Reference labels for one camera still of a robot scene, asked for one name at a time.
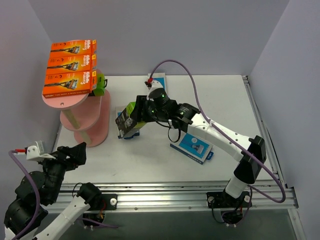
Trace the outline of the orange Gillette Fusion box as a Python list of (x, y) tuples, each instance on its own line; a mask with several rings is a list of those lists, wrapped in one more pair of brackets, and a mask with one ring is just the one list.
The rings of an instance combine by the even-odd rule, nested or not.
[(47, 75), (44, 79), (44, 98), (89, 94), (97, 87), (97, 71), (76, 71)]
[(95, 71), (96, 69), (96, 54), (61, 56), (53, 57), (48, 60), (46, 67), (46, 75)]

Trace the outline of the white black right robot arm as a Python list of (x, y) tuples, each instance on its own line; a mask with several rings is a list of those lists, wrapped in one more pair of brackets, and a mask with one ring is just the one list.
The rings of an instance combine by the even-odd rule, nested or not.
[(166, 123), (171, 129), (208, 141), (236, 160), (238, 165), (222, 193), (223, 203), (230, 207), (240, 201), (248, 185), (255, 183), (267, 159), (262, 137), (241, 135), (209, 120), (198, 108), (170, 99), (163, 88), (137, 96), (129, 117), (134, 123)]

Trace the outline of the black green Gillette Labs box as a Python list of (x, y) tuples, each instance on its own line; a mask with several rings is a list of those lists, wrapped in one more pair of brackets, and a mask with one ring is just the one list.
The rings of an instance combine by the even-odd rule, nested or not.
[(105, 75), (103, 73), (98, 73), (96, 88), (88, 96), (89, 97), (102, 97), (102, 96), (104, 96), (107, 83), (108, 83), (108, 80), (105, 79)]

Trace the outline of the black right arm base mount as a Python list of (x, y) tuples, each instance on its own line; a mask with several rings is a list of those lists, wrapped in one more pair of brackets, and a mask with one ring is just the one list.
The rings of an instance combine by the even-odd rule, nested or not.
[(207, 205), (211, 209), (238, 209), (250, 208), (250, 193), (243, 191), (239, 197), (234, 198), (224, 191), (207, 192)]

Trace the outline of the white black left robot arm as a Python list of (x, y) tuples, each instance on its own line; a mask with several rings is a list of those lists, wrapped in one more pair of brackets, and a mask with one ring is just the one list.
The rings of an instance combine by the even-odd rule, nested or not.
[(15, 189), (16, 199), (4, 216), (6, 240), (57, 240), (88, 210), (102, 204), (102, 192), (92, 183), (83, 183), (70, 204), (39, 234), (35, 231), (48, 215), (45, 206), (57, 201), (65, 173), (86, 163), (87, 144), (59, 146), (45, 153), (37, 146), (9, 151), (9, 156), (24, 173)]

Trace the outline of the orange Gillette Fusion5 razor box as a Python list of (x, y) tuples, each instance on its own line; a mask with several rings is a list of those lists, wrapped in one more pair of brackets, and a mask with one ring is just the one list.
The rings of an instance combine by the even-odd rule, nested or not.
[(73, 56), (73, 55), (93, 55), (97, 52), (97, 40), (71, 40), (65, 42), (55, 42), (51, 45), (50, 58)]

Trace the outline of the blue Harry's razor box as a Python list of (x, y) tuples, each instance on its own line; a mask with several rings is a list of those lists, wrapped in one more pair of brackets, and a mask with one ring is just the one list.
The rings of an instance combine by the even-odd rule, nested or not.
[[(115, 107), (115, 118), (117, 118), (121, 112), (124, 110), (125, 106), (117, 106)], [(125, 137), (125, 140), (131, 140), (133, 138), (136, 138), (140, 135), (140, 131), (138, 130), (137, 132), (135, 132), (132, 136), (130, 137)]]

